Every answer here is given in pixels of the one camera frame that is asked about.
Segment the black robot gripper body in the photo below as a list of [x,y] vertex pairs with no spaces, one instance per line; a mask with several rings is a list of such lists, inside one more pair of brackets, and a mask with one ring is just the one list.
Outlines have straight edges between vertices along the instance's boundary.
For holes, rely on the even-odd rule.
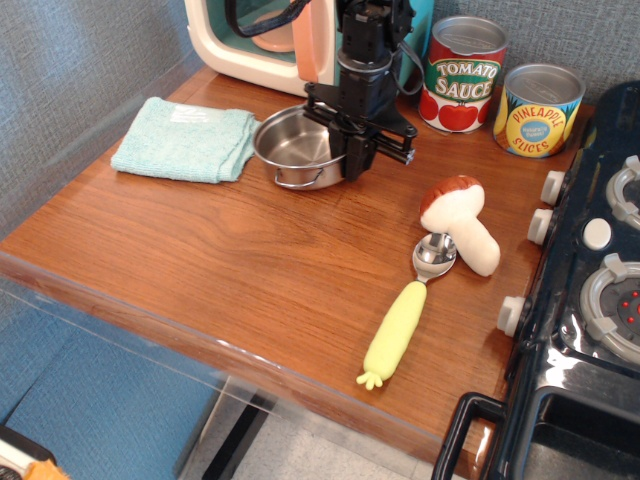
[[309,82],[305,115],[328,127],[337,122],[349,137],[372,139],[378,153],[405,165],[415,156],[413,140],[417,128],[397,109],[401,91],[400,52],[377,63],[362,63],[339,54],[340,74],[336,85]]

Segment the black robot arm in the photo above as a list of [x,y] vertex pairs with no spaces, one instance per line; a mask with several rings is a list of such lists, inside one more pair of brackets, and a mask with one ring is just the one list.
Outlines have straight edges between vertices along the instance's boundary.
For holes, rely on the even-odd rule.
[[357,180],[381,153],[405,165],[415,155],[417,128],[397,109],[403,92],[402,57],[413,51],[415,11],[408,1],[339,1],[338,84],[305,85],[305,116],[327,127],[333,158],[342,177]]

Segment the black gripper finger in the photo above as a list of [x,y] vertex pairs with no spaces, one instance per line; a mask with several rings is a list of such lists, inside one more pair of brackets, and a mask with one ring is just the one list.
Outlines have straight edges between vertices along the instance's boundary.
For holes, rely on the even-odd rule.
[[329,148],[332,158],[342,157],[346,154],[348,133],[337,122],[330,122],[327,127],[329,134]]
[[353,182],[369,170],[376,155],[375,142],[367,137],[349,137],[346,144],[344,178]]

